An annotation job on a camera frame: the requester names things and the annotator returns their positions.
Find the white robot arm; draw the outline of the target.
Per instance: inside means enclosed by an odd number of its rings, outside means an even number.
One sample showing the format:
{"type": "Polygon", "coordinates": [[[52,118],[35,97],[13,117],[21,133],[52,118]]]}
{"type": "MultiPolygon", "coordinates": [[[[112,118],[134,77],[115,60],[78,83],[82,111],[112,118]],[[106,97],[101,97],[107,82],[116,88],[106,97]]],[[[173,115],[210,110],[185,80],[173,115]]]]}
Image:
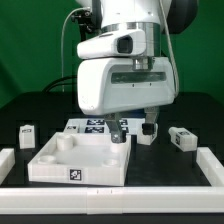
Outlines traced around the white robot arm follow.
{"type": "Polygon", "coordinates": [[[158,107],[179,93],[174,54],[161,55],[161,36],[178,34],[195,19],[199,0],[99,0],[100,33],[77,46],[78,103],[102,115],[114,143],[126,141],[119,113],[143,109],[142,134],[155,132],[158,107]]]}

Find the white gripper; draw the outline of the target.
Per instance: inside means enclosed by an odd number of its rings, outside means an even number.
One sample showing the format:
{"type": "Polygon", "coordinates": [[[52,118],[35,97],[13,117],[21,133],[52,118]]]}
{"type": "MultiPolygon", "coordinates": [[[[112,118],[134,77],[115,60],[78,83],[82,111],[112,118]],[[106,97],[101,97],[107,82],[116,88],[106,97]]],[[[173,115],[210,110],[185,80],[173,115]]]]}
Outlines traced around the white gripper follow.
{"type": "Polygon", "coordinates": [[[151,70],[133,70],[130,58],[83,61],[78,69],[78,104],[86,115],[105,115],[113,143],[125,143],[126,132],[116,112],[144,109],[144,135],[153,135],[161,106],[175,98],[169,60],[156,57],[151,70]]]}

